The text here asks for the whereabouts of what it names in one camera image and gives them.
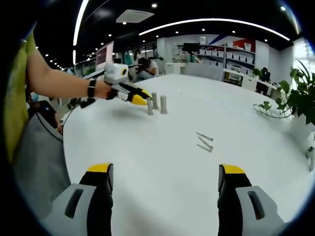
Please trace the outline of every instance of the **yellow shirt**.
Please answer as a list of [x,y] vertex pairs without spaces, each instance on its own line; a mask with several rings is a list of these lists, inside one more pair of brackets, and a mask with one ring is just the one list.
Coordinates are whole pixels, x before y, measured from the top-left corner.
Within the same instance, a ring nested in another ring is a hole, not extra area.
[[4,131],[10,162],[29,119],[25,99],[26,64],[28,55],[35,49],[33,32],[31,32],[16,55],[8,82],[4,105]]

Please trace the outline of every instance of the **gray bag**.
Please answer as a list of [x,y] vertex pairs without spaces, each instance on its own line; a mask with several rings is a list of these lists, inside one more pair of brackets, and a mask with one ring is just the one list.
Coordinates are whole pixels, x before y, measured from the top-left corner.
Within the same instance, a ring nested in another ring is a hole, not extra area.
[[13,171],[38,219],[46,218],[52,211],[52,201],[71,185],[63,137],[40,114],[35,114],[23,131],[15,151]]

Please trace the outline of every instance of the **curved light strip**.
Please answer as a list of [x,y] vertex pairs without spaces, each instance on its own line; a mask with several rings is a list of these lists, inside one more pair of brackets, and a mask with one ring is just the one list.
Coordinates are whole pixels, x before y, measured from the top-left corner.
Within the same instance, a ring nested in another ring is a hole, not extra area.
[[185,24],[185,23],[191,23],[191,22],[200,22],[200,21],[225,21],[225,22],[233,22],[233,23],[240,23],[240,24],[244,24],[244,25],[249,25],[249,26],[254,26],[254,27],[257,27],[257,28],[260,28],[260,29],[263,29],[263,30],[266,30],[266,31],[269,31],[271,33],[274,33],[278,36],[280,36],[281,38],[284,38],[285,40],[287,41],[290,41],[290,39],[286,36],[284,36],[283,34],[280,34],[272,29],[269,29],[267,27],[264,27],[264,26],[260,26],[260,25],[257,25],[257,24],[254,24],[254,23],[250,23],[250,22],[246,22],[246,21],[238,21],[238,20],[232,20],[232,19],[221,19],[221,18],[204,18],[204,19],[194,19],[194,20],[186,20],[186,21],[178,21],[178,22],[174,22],[174,23],[170,23],[170,24],[166,24],[166,25],[163,25],[163,26],[159,26],[159,27],[155,27],[153,29],[150,29],[150,30],[147,30],[147,31],[144,31],[142,33],[139,33],[139,36],[142,36],[146,33],[150,33],[152,31],[155,31],[155,30],[159,30],[159,29],[162,29],[162,28],[165,28],[165,27],[169,27],[169,26],[175,26],[175,25],[180,25],[180,24]]
[[[78,42],[78,35],[79,35],[79,29],[81,26],[81,21],[83,18],[85,8],[87,7],[88,3],[89,3],[89,0],[83,0],[81,7],[80,7],[80,11],[78,14],[78,18],[77,18],[77,22],[75,24],[75,30],[74,30],[74,37],[73,37],[73,45],[74,46],[77,45],[77,42]],[[75,65],[75,51],[73,51],[73,64]]]

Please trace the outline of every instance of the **black wristwatch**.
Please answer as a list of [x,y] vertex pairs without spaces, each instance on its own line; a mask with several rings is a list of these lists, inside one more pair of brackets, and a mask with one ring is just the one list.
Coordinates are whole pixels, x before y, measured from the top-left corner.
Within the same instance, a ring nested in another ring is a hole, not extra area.
[[89,98],[94,98],[95,96],[95,84],[96,84],[96,80],[91,80],[89,87],[88,87],[88,97]]

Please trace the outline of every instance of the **white round table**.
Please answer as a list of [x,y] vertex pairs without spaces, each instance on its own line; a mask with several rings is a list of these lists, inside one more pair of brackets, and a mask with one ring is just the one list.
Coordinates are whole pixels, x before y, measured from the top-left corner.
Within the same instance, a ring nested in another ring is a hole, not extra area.
[[[168,114],[119,99],[77,108],[64,128],[71,182],[87,168],[114,164],[114,236],[217,235],[218,169],[241,167],[292,220],[314,181],[285,133],[289,119],[258,114],[258,93],[209,79],[166,75],[138,85],[167,96]],[[214,138],[209,153],[196,132]]]

